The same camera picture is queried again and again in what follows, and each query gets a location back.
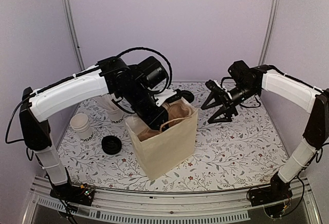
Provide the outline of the beige paper takeout bag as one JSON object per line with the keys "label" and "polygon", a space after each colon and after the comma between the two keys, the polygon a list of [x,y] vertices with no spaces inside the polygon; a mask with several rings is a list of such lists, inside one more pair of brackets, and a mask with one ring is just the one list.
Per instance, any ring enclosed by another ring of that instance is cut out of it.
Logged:
{"label": "beige paper takeout bag", "polygon": [[134,154],[150,180],[155,180],[188,159],[194,152],[198,109],[185,98],[164,104],[169,121],[151,130],[137,115],[125,125]]}

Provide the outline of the stack of white paper cups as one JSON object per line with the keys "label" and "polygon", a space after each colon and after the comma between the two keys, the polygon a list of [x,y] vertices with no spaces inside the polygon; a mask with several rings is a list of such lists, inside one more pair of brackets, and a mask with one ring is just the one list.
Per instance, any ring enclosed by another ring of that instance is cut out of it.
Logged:
{"label": "stack of white paper cups", "polygon": [[74,115],[70,120],[70,126],[81,141],[88,142],[94,138],[89,118],[84,113]]}

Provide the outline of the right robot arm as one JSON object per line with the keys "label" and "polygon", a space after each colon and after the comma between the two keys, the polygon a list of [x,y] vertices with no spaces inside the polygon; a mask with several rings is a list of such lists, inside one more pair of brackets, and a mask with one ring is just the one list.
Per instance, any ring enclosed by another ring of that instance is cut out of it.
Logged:
{"label": "right robot arm", "polygon": [[[266,92],[265,102],[281,137],[287,138],[288,129],[301,132],[294,136],[295,148],[289,146],[289,158],[278,169],[266,189],[269,201],[282,197],[290,182],[306,169],[328,144],[328,89],[322,89],[290,76],[274,65],[248,66],[243,60],[228,68],[228,79],[234,88],[228,89],[216,80],[205,85],[210,93],[202,104],[203,110],[217,107],[209,123],[231,122],[238,114],[237,106],[251,97]],[[286,121],[287,127],[279,122]]]}

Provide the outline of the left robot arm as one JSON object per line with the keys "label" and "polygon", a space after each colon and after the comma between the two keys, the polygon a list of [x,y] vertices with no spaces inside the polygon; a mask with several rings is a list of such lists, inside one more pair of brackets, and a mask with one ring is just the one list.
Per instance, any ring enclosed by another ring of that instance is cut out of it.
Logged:
{"label": "left robot arm", "polygon": [[114,94],[116,98],[126,99],[150,129],[160,130],[169,119],[160,96],[171,85],[172,67],[165,69],[155,57],[127,65],[121,57],[135,50],[155,53],[168,62],[154,49],[130,48],[54,84],[36,90],[26,88],[14,109],[19,113],[21,141],[36,154],[53,190],[65,200],[73,200],[77,193],[52,144],[49,117],[84,100]]}

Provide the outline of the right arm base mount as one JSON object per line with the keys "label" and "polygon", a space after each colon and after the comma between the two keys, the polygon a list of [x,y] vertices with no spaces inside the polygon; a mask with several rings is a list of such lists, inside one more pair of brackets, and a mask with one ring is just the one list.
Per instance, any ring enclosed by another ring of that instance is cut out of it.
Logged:
{"label": "right arm base mount", "polygon": [[253,207],[290,199],[292,196],[290,183],[285,183],[278,173],[272,176],[269,186],[250,188],[246,194],[247,200],[250,201]]}

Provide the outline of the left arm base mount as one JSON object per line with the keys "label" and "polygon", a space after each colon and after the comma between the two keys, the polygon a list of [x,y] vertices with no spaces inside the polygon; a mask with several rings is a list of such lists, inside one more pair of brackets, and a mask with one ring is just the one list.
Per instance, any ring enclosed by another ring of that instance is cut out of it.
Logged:
{"label": "left arm base mount", "polygon": [[84,183],[79,186],[72,185],[71,180],[61,185],[54,185],[51,181],[50,196],[64,202],[76,203],[84,206],[91,206],[95,189]]}

